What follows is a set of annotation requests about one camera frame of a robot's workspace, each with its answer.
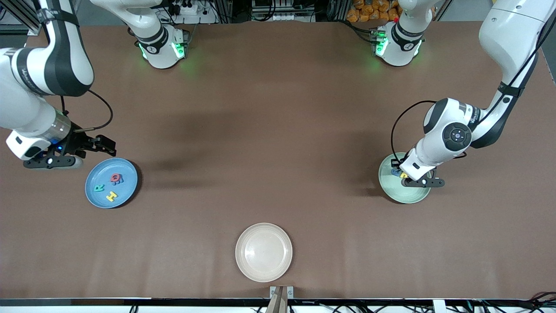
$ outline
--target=cable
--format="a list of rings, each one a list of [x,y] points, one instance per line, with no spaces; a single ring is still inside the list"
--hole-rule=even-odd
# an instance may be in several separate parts
[[[68,111],[66,111],[66,102],[64,101],[64,96],[60,96],[60,102],[62,103],[62,114],[67,116]]]
[[[423,104],[423,103],[436,103],[436,101],[432,101],[432,100],[423,100],[423,101],[419,101],[416,104],[410,106],[409,108],[405,109],[405,111],[403,111],[400,116],[398,116],[398,118],[396,119],[396,121],[394,122],[394,126],[392,126],[392,132],[390,133],[390,146],[392,148],[392,153],[394,154],[394,158],[396,159],[396,161],[398,161],[399,164],[401,164],[400,159],[398,159],[398,156],[396,155],[396,150],[394,149],[394,130],[396,129],[396,124],[398,123],[398,121],[401,119],[402,116],[404,116],[404,114],[406,114],[409,110],[413,109],[414,107]]]
[[[467,157],[467,152],[463,151],[461,155],[456,156],[454,159],[461,159]]]
[[[84,131],[91,131],[91,130],[97,130],[97,129],[101,129],[104,128],[106,126],[108,126],[108,124],[110,124],[110,122],[112,121],[112,119],[114,118],[114,111],[112,110],[112,107],[110,106],[110,104],[108,103],[108,101],[106,101],[103,97],[99,96],[99,94],[97,94],[96,92],[92,91],[91,89],[87,90],[88,92],[92,93],[93,95],[95,95],[97,98],[99,98],[102,102],[104,102],[104,104],[106,105],[106,107],[108,108],[108,110],[110,111],[110,118],[108,119],[108,121],[100,126],[97,127],[89,127],[89,128],[83,128],[83,129],[77,129],[74,132],[75,133],[82,133]]]
[[[544,298],[544,297],[546,297],[546,296],[550,296],[550,295],[556,295],[556,292],[555,292],[555,291],[543,292],[542,294],[539,294],[538,296],[529,299],[529,301],[531,301],[531,302],[539,302],[539,301],[538,301],[539,299],[542,299],[542,298]]]
[[[171,25],[175,26],[177,25],[176,22],[173,20],[173,17],[170,15],[170,12],[168,12],[168,9],[166,8],[166,6],[162,7],[164,9],[164,11],[166,11],[166,14],[168,14],[168,17],[170,17],[170,21],[172,21]]]
[[[2,17],[0,17],[0,21],[2,19],[4,19],[4,17],[6,16],[6,12],[8,12],[8,10],[6,10],[5,8],[3,8],[4,14],[2,14]]]
[[[313,13],[311,14],[311,17],[309,18],[309,22],[311,22],[312,17],[313,17],[315,14],[323,13],[325,10],[326,10],[326,9],[322,9],[322,10],[320,10],[320,11],[315,11],[314,8],[313,8]]]
[[[369,30],[364,30],[362,28],[358,28],[353,26],[349,21],[344,21],[342,19],[335,19],[333,22],[340,22],[346,26],[348,26],[349,28],[351,28],[355,34],[361,38],[363,41],[368,42],[368,43],[380,43],[380,41],[377,40],[368,40],[367,38],[363,37],[359,32],[365,33],[365,34],[371,34],[371,31]]]
[[[340,22],[340,23],[348,26],[349,28],[351,28],[354,31],[358,31],[358,32],[362,32],[362,33],[371,33],[370,30],[364,30],[363,28],[358,28],[358,27],[353,26],[353,24],[351,24],[350,21],[344,21],[343,19],[335,19],[335,20],[333,20],[333,22]]]
[[[214,13],[216,13],[216,14],[218,15],[218,18],[220,19],[220,20],[219,20],[219,23],[220,23],[220,24],[222,24],[222,20],[224,20],[224,19],[222,18],[222,16],[227,17],[227,18],[229,18],[229,19],[232,19],[230,16],[221,15],[220,12],[219,12],[219,11],[214,7],[214,5],[212,4],[212,1],[209,0],[208,3],[210,4],[211,8],[214,10]]]
[[[136,304],[132,305],[130,308],[130,313],[137,313],[137,312],[139,312],[139,306]]]
[[[193,31],[191,32],[191,34],[189,35],[189,39],[187,40],[187,44],[189,45],[191,43],[191,41],[193,40],[193,35],[195,34],[195,30],[197,29],[197,25],[195,24],[195,26],[193,27]]]
[[[453,309],[450,309],[449,307],[446,307],[446,310],[450,310],[450,311],[452,311],[452,312],[457,312],[457,313],[461,313],[461,311],[460,311],[460,310],[458,310],[458,308],[457,308],[457,307],[455,307],[455,306],[453,306]]]
[[[274,13],[276,13],[276,0],[272,0],[272,3],[269,6],[269,12],[267,13],[265,18],[263,19],[257,19],[256,17],[251,17],[251,18],[258,22],[265,22],[268,21],[272,16],[274,16]]]
[[[498,310],[498,311],[500,311],[500,312],[502,312],[502,313],[507,313],[506,311],[502,310],[500,307],[488,303],[486,300],[481,300],[481,301],[484,302],[486,305],[490,305],[490,306],[493,307],[495,310]]]
[[[544,28],[546,27],[546,24],[543,26],[543,28],[541,29],[541,32],[539,32],[539,37],[538,37],[538,38],[540,38],[540,35],[544,35],[544,37],[543,37],[540,41],[537,39],[537,46],[535,47],[535,50],[533,50],[533,53],[531,53],[531,55],[530,55],[530,56],[527,58],[527,60],[523,63],[523,65],[521,66],[521,68],[519,69],[519,71],[517,72],[517,74],[515,74],[514,78],[510,81],[510,83],[508,84],[508,86],[511,86],[511,85],[515,82],[515,80],[519,77],[519,75],[521,74],[521,72],[523,72],[523,70],[525,69],[525,67],[527,66],[527,64],[529,64],[529,62],[531,61],[531,59],[537,54],[537,51],[540,49],[541,45],[542,45],[542,44],[544,43],[544,41],[547,39],[548,34],[550,34],[552,28],[554,27],[554,22],[556,22],[556,18],[552,20],[552,24],[550,24],[550,27],[548,28],[548,30],[547,30],[546,33],[544,33],[544,34],[543,34],[543,32],[544,32]],[[490,110],[487,112],[487,114],[485,115],[484,118],[482,118],[482,119],[479,120],[479,124],[480,124],[481,122],[483,122],[485,119],[487,119],[487,117],[490,115],[490,113],[491,113],[492,111],[494,111],[494,109],[496,109],[496,107],[498,106],[498,104],[500,103],[500,101],[502,100],[502,98],[503,98],[504,96],[505,96],[505,95],[502,94],[502,95],[500,96],[500,98],[498,98],[498,100],[496,101],[496,103],[493,105],[492,109],[490,109]]]
[[[351,312],[357,313],[357,312],[355,312],[354,309],[352,309],[352,308],[351,308],[349,305],[347,305],[347,304],[342,304],[342,305],[337,306],[337,307],[334,309],[334,311],[332,311],[332,313],[339,313],[340,311],[338,311],[338,309],[341,308],[341,307],[343,307],[343,306],[347,307]]]

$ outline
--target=brown table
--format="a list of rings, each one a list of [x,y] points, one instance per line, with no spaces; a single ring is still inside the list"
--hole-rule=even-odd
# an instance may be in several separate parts
[[[425,99],[490,103],[501,77],[480,23],[433,23],[420,55],[390,67],[337,23],[200,26],[187,60],[156,70],[124,27],[83,27],[100,131],[144,179],[129,205],[90,205],[88,172],[34,172],[0,149],[1,297],[529,298],[556,288],[556,89],[539,60],[494,145],[441,166],[445,188],[414,205],[378,185],[395,118]],[[44,43],[33,38],[32,45]],[[57,98],[50,99],[58,104]],[[72,120],[101,124],[91,95]],[[396,147],[422,136],[428,106]],[[254,223],[281,226],[294,259],[272,283],[239,271]]]

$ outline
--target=metal bracket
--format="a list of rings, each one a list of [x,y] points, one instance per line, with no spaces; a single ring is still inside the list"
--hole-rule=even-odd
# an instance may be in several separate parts
[[[446,301],[442,299],[433,299],[434,313],[446,313]]]
[[[401,184],[406,187],[417,188],[440,188],[446,185],[446,182],[443,179],[436,177],[436,168],[432,169],[429,173],[431,173],[430,177],[427,177],[427,174],[425,174],[417,181],[412,180],[411,178],[405,178],[401,181]]]
[[[272,298],[272,296],[274,295],[274,292],[276,291],[276,286],[270,287],[270,297]],[[293,286],[287,286],[287,298],[288,299],[293,299],[294,298],[294,287]]]

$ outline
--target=black stripe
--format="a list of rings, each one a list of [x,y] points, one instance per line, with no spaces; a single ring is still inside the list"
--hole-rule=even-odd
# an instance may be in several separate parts
[[[430,114],[429,122],[426,123],[425,126],[423,126],[425,134],[430,132],[434,128],[434,126],[436,126],[438,120],[440,119],[440,116],[442,115],[442,112],[444,112],[444,109],[446,108],[446,104],[448,104],[448,98],[438,100],[434,104],[433,112]]]
[[[396,29],[397,29],[400,33],[402,33],[402,34],[404,34],[404,35],[406,35],[406,36],[408,36],[408,37],[420,37],[421,35],[423,35],[423,34],[425,33],[424,31],[423,31],[423,32],[420,32],[420,33],[412,33],[412,32],[409,32],[409,31],[405,30],[405,29],[401,26],[401,24],[400,24],[399,22],[396,24]]]
[[[160,37],[160,39],[158,39],[157,41],[153,43],[141,42],[141,46],[152,55],[158,54],[160,52],[160,48],[162,48],[166,44],[166,42],[168,42],[168,30],[165,28],[162,29],[164,30],[162,37]]]
[[[33,91],[35,94],[38,95],[47,95],[44,91],[42,91],[31,79],[29,75],[29,69],[27,68],[27,57],[29,53],[32,51],[32,48],[23,48],[17,55],[16,59],[16,66],[17,66],[17,73],[19,74],[23,83]]]
[[[47,0],[47,3],[50,8],[62,9],[59,0]],[[44,65],[46,85],[55,95],[81,96],[91,86],[82,84],[73,73],[70,39],[66,24],[63,21],[51,21],[51,23],[56,41],[52,53]]]
[[[37,11],[37,17],[41,24],[48,21],[66,21],[79,26],[75,15],[62,10],[40,9]]]
[[[143,37],[139,37],[139,36],[135,36],[139,41],[143,42],[143,43],[148,43],[148,42],[152,42],[157,40],[160,36],[162,36],[162,33],[164,32],[165,28],[162,26],[162,24],[160,25],[160,29],[158,30],[158,32],[156,32],[156,35],[151,36],[151,37],[147,37],[147,38],[143,38]]]
[[[523,77],[523,81],[521,82],[521,84],[519,84],[519,88],[522,89],[525,88],[525,85],[529,81],[529,78],[531,77],[531,74],[533,73],[533,70],[537,65],[538,58],[539,58],[539,53],[537,52],[535,53],[531,67],[525,74],[525,77]],[[494,123],[494,125],[486,132],[486,134],[484,134],[481,138],[471,143],[471,146],[473,148],[479,149],[486,146],[490,146],[493,143],[495,143],[498,140],[498,138],[500,138],[500,135],[502,135],[502,131],[504,130],[504,126],[506,125],[506,121],[508,120],[508,117],[510,116],[510,113],[512,112],[515,104],[518,102],[518,99],[519,99],[518,97],[512,98],[512,100],[508,104],[508,107],[506,108],[504,113],[502,113],[500,119],[496,121],[496,123]]]
[[[421,39],[421,37],[417,37],[414,40],[410,41],[410,40],[407,40],[405,38],[401,38],[400,35],[398,34],[398,28],[397,27],[392,27],[391,34],[392,34],[392,36],[391,36],[392,40],[394,40],[394,42],[397,43],[398,46],[400,46],[400,49],[402,51],[411,51],[411,50],[413,50],[413,48],[415,48],[415,46],[419,43],[419,40]]]

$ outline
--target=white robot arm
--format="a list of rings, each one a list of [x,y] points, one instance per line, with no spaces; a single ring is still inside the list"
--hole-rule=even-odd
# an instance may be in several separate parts
[[[189,32],[162,25],[150,7],[162,0],[91,0],[129,26],[145,58],[157,69],[167,69],[184,58]]]
[[[397,22],[388,22],[377,30],[383,36],[374,46],[375,53],[386,63],[394,66],[407,65],[419,52],[422,37],[433,19],[431,7],[438,0],[399,0],[404,9]]]
[[[425,116],[425,137],[399,165],[409,177],[404,185],[434,187],[427,185],[429,171],[470,146],[482,148],[498,140],[533,72],[539,34],[555,6],[554,0],[496,2],[479,32],[481,46],[502,69],[490,106],[480,109],[450,98],[436,102]]]
[[[6,143],[25,167],[37,169],[78,167],[85,150],[115,155],[113,141],[76,132],[79,126],[43,98],[81,96],[94,75],[70,0],[39,0],[39,4],[37,14],[48,46],[0,49],[0,127],[13,130]],[[56,155],[53,146],[59,148]],[[53,158],[43,159],[47,155]]]

